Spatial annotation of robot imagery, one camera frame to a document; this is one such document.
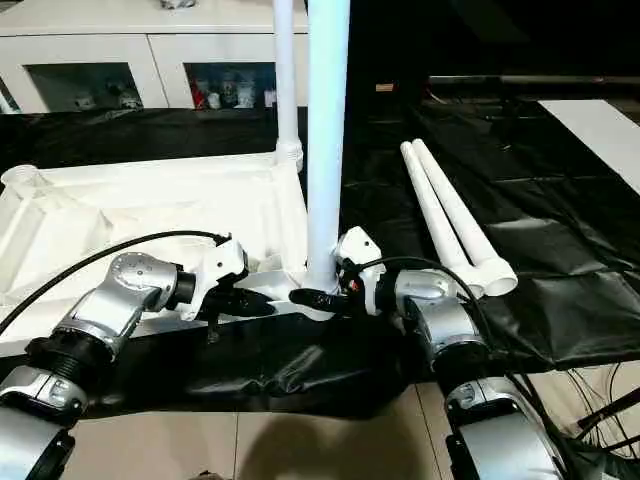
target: white plastic tube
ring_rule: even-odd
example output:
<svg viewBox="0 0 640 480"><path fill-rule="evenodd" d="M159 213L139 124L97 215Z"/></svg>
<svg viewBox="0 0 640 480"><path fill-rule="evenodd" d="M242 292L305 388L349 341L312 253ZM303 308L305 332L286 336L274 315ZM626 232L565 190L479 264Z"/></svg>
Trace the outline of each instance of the white plastic tube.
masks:
<svg viewBox="0 0 640 480"><path fill-rule="evenodd" d="M417 153L409 142L400 145L400 151L404 157L404 163L409 171L413 189L418 197L422 215L427 222L440 262L457 273L469 285L474 296L480 298L484 288L479 272L469 264L442 205L440 205L438 197L422 169Z"/></svg>
<svg viewBox="0 0 640 480"><path fill-rule="evenodd" d="M484 277L485 294L497 297L509 293L518 285L518 277L513 269L498 256L424 142L414 140L413 148L471 262Z"/></svg>
<svg viewBox="0 0 640 480"><path fill-rule="evenodd" d="M349 43L349 0L309 1L308 272L305 285L338 287L342 141Z"/></svg>
<svg viewBox="0 0 640 480"><path fill-rule="evenodd" d="M302 170L302 144L298 137L295 59L293 51L293 0L274 1L276 42L276 93L278 97L279 162L291 160Z"/></svg>

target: white plastic tray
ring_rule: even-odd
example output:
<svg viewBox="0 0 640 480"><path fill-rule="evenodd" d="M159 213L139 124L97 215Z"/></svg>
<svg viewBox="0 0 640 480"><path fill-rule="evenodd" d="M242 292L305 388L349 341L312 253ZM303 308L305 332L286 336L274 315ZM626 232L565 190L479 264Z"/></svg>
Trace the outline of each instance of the white plastic tray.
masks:
<svg viewBox="0 0 640 480"><path fill-rule="evenodd" d="M5 172L2 183L0 318L81 258L166 230L230 233L247 252L251 271L304 271L306 209L298 174L293 163L277 165L273 153L48 170L20 166ZM129 250L189 270L207 242L173 237ZM73 303L104 278L110 260L53 288L0 343L48 335Z"/></svg>

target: pipe end cap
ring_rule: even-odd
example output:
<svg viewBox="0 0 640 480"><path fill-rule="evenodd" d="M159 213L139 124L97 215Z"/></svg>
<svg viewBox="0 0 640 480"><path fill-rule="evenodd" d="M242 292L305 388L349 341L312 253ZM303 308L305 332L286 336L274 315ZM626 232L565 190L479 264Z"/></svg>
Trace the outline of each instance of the pipe end cap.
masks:
<svg viewBox="0 0 640 480"><path fill-rule="evenodd" d="M488 281L484 293L489 297L506 295L518 286L518 277L504 258L485 260L477 268L485 272Z"/></svg>

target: white cabinet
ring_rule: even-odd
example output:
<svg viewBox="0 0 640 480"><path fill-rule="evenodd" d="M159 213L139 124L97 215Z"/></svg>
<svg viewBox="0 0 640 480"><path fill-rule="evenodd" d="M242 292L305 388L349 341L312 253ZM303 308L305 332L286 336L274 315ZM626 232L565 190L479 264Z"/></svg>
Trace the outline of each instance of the white cabinet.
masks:
<svg viewBox="0 0 640 480"><path fill-rule="evenodd" d="M2 37L0 77L23 113L167 107L145 35Z"/></svg>
<svg viewBox="0 0 640 480"><path fill-rule="evenodd" d="M275 44L269 34L150 35L149 41L167 94L169 107L194 108L194 90L213 91L222 98L226 81L249 79L256 105L275 88ZM306 34L294 37L296 99L307 105Z"/></svg>
<svg viewBox="0 0 640 480"><path fill-rule="evenodd" d="M304 2L294 0L301 106L307 31ZM0 79L3 111L194 108L194 99L208 106L216 94L222 108L264 107L275 89L272 1L198 0L164 10L160 0L24 0L0 13ZM230 88L252 101L234 105Z"/></svg>

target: robotic arm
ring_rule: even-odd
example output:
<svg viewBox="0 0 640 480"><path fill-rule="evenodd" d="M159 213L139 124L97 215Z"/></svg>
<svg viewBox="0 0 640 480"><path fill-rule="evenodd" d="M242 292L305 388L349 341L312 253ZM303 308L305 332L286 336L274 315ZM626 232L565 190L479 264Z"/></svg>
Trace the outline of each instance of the robotic arm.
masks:
<svg viewBox="0 0 640 480"><path fill-rule="evenodd" d="M196 275L180 265L143 253L121 254L50 337L33 340L28 363L0 384L0 479L59 478L74 447L68 432L87 408L87 393L116 360L143 312L191 303L196 283Z"/></svg>
<svg viewBox="0 0 640 480"><path fill-rule="evenodd" d="M510 379L490 375L491 352L463 305L465 292L457 281L437 270L387 271L380 250L357 227L341 239L337 257L346 297L306 290L292 292L292 298L330 311L397 312L416 330L445 396L452 430L447 449L456 479L569 478L566 459L530 400Z"/></svg>
<svg viewBox="0 0 640 480"><path fill-rule="evenodd" d="M119 255L104 281L80 299L50 337L29 344L27 364L0 384L0 480L59 478L74 447L69 430L143 312L274 312L256 292L231 288L246 273L246 259L237 244L221 247L214 249L220 249L219 257L211 256L198 269L200 278L149 255ZM380 249L359 228L341 239L336 257L347 295L300 289L291 292L291 301L329 312L398 312L416 329L446 398L455 478L567 478L564 459L529 399L509 379L488 373L489 349L453 278L436 270L387 271Z"/></svg>

